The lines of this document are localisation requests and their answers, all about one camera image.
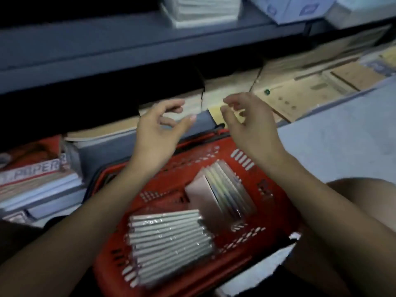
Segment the forearm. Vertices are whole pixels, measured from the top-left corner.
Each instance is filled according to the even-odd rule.
[[[291,156],[259,166],[280,185],[339,266],[366,295],[396,290],[396,236],[310,174]]]
[[[84,206],[5,262],[0,295],[69,295],[147,180],[142,171],[127,167]]]

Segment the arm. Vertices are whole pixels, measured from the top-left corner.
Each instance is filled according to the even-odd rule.
[[[283,190],[306,223],[333,251],[339,267],[366,296],[396,292],[396,234],[316,179],[284,149],[270,107],[249,93],[224,102],[246,117],[240,124],[221,108],[238,146]]]
[[[180,113],[184,101],[154,106],[139,121],[132,159],[86,204],[0,267],[0,296],[68,296],[114,231],[134,197],[175,151],[195,116],[179,123],[162,117]],[[172,129],[160,126],[168,125]]]

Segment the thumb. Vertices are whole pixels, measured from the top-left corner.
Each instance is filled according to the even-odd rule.
[[[181,119],[172,129],[172,134],[174,135],[175,139],[179,141],[182,135],[190,129],[190,127],[195,123],[196,120],[196,115],[189,115]]]
[[[240,129],[242,126],[238,119],[236,118],[234,112],[230,107],[227,105],[221,106],[220,107],[221,114],[223,115],[224,121],[227,123],[228,128],[230,129],[231,134],[237,129]]]

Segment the shelf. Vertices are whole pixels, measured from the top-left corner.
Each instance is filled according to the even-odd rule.
[[[159,11],[0,30],[0,93],[303,33],[250,3],[237,22],[174,29]]]

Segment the leg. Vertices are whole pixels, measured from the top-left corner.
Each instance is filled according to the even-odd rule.
[[[352,178],[328,184],[396,232],[396,186],[380,179]],[[311,283],[329,296],[351,296],[351,293],[329,260],[326,245],[310,230],[303,227],[302,237],[283,263],[284,267]]]

